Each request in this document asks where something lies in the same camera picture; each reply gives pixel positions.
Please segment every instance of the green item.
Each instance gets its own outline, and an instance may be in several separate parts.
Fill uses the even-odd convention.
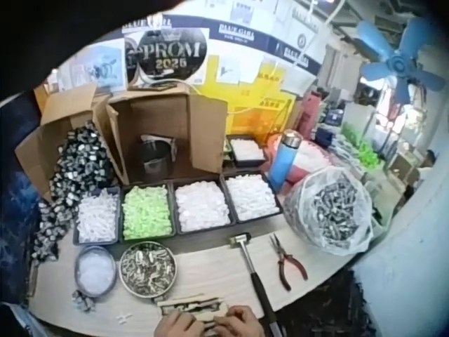
[[[123,203],[123,238],[146,239],[170,235],[173,228],[167,201],[167,188],[133,187]]]
[[[363,140],[350,124],[343,123],[342,135],[358,150],[358,159],[365,169],[376,169],[379,166],[379,158],[371,145]]]

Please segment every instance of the plastic bag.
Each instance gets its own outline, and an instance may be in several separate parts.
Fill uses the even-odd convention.
[[[327,253],[345,256],[366,251],[373,237],[371,198],[341,167],[330,166],[293,186],[284,214],[293,230]]]

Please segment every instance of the electric fan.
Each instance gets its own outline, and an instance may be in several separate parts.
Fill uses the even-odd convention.
[[[445,86],[445,80],[431,72],[417,68],[418,51],[430,43],[432,28],[423,18],[413,18],[401,38],[399,48],[394,50],[382,33],[372,23],[361,21],[357,26],[360,39],[380,56],[381,62],[368,63],[360,68],[360,72],[368,81],[383,79],[388,76],[397,78],[396,103],[410,104],[408,84],[418,81],[432,91],[440,91]]]

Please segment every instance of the red handle pliers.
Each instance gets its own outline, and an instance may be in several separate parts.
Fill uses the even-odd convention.
[[[274,247],[274,249],[276,250],[278,256],[279,256],[279,278],[281,279],[281,283],[283,285],[283,287],[287,290],[290,291],[292,290],[292,287],[288,284],[287,279],[286,279],[286,275],[284,272],[284,266],[286,261],[290,262],[292,265],[294,265],[297,269],[300,270],[302,278],[307,281],[307,279],[309,278],[307,276],[307,271],[306,268],[304,268],[304,266],[302,265],[302,263],[298,260],[296,260],[292,255],[289,255],[286,253],[286,250],[282,247],[278,237],[274,234],[273,237],[269,237],[270,240],[272,241],[272,245]]]

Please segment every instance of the wooden table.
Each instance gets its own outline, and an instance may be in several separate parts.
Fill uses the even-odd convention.
[[[254,222],[244,230],[253,235],[248,249],[275,310],[313,290],[353,257],[332,256],[305,244],[288,227],[283,216]],[[241,231],[236,226],[163,241],[175,253],[179,267],[177,281],[169,296],[215,294],[229,305],[249,305],[258,317],[263,316],[240,250],[227,246],[227,238]],[[273,232],[287,252],[304,264],[309,274],[309,280],[304,281],[300,273],[287,264],[286,277],[292,286],[291,292],[287,292],[279,281],[277,255],[269,243],[269,234]],[[79,252],[79,248],[72,244],[72,233],[60,242],[60,252],[58,261],[39,267],[35,293],[29,300],[29,309],[34,315],[50,324],[91,336],[152,335],[160,320],[156,306],[129,294],[119,279],[112,292],[97,303],[95,312],[78,311],[71,299],[75,290],[74,260]],[[132,317],[120,325],[117,317],[126,314],[132,314]]]

